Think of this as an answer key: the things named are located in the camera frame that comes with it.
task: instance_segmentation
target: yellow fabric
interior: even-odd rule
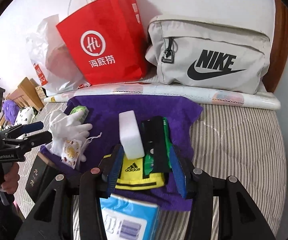
[[[144,190],[162,187],[165,184],[163,173],[151,173],[143,179],[143,158],[129,160],[124,155],[121,176],[115,188],[128,190]]]

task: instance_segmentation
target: white foam block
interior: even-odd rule
[[[119,114],[120,141],[129,160],[144,157],[144,148],[134,111]]]

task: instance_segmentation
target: human hand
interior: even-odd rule
[[[5,182],[2,183],[1,187],[10,195],[14,194],[19,186],[18,181],[20,180],[20,175],[18,172],[19,164],[13,163],[10,171],[4,175]]]

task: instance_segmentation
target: black box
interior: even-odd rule
[[[34,203],[37,202],[43,191],[58,174],[60,174],[60,171],[57,170],[56,165],[39,152],[25,187]]]

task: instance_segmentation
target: dark sleeve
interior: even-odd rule
[[[14,196],[11,201],[10,205],[5,206],[0,200],[0,231],[8,240],[14,240],[22,225],[22,220],[15,213]]]

